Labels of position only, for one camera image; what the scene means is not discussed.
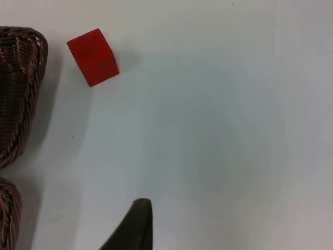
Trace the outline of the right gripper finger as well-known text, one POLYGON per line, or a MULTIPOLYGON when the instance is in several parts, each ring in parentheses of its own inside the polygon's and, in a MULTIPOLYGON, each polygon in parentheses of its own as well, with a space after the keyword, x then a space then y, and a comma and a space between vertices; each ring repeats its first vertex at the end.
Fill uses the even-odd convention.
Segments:
POLYGON ((101 250, 152 250, 153 212, 151 200, 136 199, 101 250))

